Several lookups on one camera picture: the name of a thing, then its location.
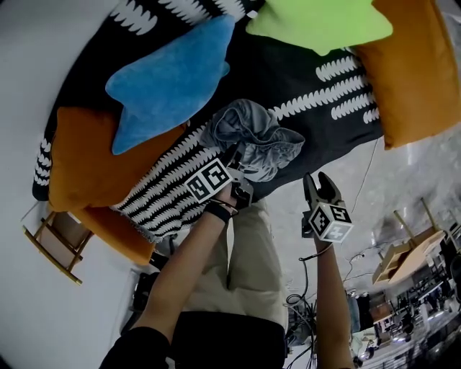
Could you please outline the person's left forearm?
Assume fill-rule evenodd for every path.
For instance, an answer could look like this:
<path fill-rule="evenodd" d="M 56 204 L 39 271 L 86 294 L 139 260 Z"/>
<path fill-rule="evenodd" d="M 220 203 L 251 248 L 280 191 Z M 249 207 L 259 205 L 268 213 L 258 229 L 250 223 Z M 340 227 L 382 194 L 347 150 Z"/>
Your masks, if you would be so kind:
<path fill-rule="evenodd" d="M 219 204 L 234 214 L 229 204 Z M 226 224 L 204 211 L 156 278 L 135 329 L 154 329 L 172 340 L 178 318 Z"/>

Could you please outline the person's right forearm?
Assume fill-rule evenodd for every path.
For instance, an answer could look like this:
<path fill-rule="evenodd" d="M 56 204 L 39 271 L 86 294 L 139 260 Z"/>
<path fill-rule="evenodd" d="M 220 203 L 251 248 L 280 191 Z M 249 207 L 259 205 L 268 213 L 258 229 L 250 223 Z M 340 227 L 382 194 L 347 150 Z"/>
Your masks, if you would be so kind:
<path fill-rule="evenodd" d="M 314 238 L 317 256 L 318 369 L 354 369 L 351 318 L 332 244 Z"/>

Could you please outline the grey cloth garment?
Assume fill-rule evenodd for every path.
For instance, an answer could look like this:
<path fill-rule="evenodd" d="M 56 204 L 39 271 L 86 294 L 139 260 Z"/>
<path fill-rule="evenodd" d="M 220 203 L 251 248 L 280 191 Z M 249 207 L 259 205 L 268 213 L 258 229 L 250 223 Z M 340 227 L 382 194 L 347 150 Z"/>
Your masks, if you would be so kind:
<path fill-rule="evenodd" d="M 200 145 L 226 151 L 245 143 L 243 173 L 252 182 L 269 182 L 301 152 L 305 139 L 279 125 L 274 113 L 247 99 L 237 99 L 216 112 L 200 137 Z"/>

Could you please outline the round wooden table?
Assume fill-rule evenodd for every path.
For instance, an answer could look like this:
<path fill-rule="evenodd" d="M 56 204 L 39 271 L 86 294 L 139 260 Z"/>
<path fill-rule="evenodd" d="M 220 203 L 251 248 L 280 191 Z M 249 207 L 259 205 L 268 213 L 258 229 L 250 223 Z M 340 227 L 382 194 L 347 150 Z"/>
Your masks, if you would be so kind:
<path fill-rule="evenodd" d="M 398 211 L 394 211 L 400 225 L 405 230 L 408 240 L 397 246 L 391 245 L 385 255 L 380 255 L 381 261 L 372 276 L 372 284 L 386 282 L 396 284 L 411 276 L 426 262 L 426 258 L 439 246 L 444 238 L 444 231 L 436 223 L 425 199 L 421 203 L 430 220 L 431 226 L 419 234 L 412 232 Z"/>

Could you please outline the green star pillow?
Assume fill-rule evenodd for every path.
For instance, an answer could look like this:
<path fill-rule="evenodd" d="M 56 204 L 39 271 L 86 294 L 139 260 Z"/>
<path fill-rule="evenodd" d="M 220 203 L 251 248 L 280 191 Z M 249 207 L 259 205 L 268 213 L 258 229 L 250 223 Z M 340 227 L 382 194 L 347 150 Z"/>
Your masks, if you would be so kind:
<path fill-rule="evenodd" d="M 393 33 L 372 0 L 266 0 L 247 33 L 327 55 Z"/>

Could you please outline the blue star pillow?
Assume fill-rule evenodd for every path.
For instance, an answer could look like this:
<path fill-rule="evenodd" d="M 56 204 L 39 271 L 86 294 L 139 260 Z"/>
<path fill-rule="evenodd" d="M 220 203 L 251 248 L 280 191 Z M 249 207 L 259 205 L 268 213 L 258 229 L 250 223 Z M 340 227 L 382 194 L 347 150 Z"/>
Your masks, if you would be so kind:
<path fill-rule="evenodd" d="M 178 127 L 210 101 L 230 71 L 234 27 L 231 15 L 212 18 L 108 79 L 106 93 L 123 106 L 114 155 Z"/>

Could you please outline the black wristband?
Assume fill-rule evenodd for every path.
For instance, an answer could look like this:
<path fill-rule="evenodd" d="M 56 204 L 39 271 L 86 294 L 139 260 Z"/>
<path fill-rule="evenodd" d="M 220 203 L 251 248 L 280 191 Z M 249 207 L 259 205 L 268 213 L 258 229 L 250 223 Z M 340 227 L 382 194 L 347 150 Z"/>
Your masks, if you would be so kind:
<path fill-rule="evenodd" d="M 219 203 L 210 202 L 205 206 L 204 211 L 206 213 L 212 214 L 219 218 L 222 222 L 227 223 L 231 219 L 232 215 L 226 207 L 222 206 Z"/>

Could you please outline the orange cushion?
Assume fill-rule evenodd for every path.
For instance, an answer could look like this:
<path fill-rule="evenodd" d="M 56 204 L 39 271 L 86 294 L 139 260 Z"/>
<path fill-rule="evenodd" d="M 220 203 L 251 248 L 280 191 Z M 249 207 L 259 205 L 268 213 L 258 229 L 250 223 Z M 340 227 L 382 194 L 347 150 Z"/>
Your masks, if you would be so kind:
<path fill-rule="evenodd" d="M 121 203 L 186 125 L 114 155 L 112 142 L 117 128 L 118 119 L 110 112 L 80 107 L 58 109 L 49 183 L 49 203 L 54 210 Z"/>
<path fill-rule="evenodd" d="M 461 121 L 461 85 L 436 0 L 373 0 L 392 24 L 382 40 L 359 45 L 390 150 L 438 135 Z"/>

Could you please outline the wooden side table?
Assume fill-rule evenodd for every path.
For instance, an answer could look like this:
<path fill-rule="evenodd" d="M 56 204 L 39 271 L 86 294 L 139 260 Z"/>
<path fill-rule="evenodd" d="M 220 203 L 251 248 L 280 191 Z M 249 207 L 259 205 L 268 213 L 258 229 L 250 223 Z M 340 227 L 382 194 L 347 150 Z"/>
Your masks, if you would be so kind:
<path fill-rule="evenodd" d="M 22 227 L 24 235 L 51 264 L 77 285 L 82 280 L 73 274 L 83 260 L 83 251 L 94 233 L 72 214 L 50 212 L 40 219 L 40 226 L 31 232 Z"/>

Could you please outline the person's black t-shirt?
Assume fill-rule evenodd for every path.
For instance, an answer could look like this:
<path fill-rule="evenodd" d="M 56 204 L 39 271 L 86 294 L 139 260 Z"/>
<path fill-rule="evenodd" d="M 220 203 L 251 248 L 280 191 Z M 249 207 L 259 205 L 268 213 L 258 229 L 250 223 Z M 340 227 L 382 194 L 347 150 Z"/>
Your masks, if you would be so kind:
<path fill-rule="evenodd" d="M 99 369 L 282 369 L 284 328 L 252 316 L 184 312 L 172 340 L 148 327 L 131 329 Z"/>

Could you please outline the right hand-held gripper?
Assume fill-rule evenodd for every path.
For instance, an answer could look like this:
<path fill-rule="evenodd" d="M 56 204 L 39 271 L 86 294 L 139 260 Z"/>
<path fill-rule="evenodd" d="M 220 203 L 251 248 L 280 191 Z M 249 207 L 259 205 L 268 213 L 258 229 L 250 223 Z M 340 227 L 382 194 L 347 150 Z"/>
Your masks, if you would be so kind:
<path fill-rule="evenodd" d="M 341 199 L 341 192 L 333 180 L 324 172 L 318 173 L 321 199 Z M 339 200 L 334 204 L 316 202 L 317 187 L 309 172 L 303 177 L 305 201 L 310 210 L 303 213 L 302 230 L 303 238 L 317 236 L 325 242 L 343 242 L 353 229 L 353 223 L 345 202 Z"/>

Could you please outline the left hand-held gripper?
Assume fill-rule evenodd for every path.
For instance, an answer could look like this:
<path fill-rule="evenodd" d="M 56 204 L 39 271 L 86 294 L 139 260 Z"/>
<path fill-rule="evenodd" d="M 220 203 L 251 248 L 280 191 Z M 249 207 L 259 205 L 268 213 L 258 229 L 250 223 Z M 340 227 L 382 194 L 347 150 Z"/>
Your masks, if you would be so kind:
<path fill-rule="evenodd" d="M 237 200 L 238 209 L 252 204 L 254 190 L 242 172 L 245 151 L 245 143 L 234 143 L 223 154 L 223 163 L 215 158 L 185 182 L 187 190 L 199 204 L 229 184 L 232 184 L 231 196 Z"/>

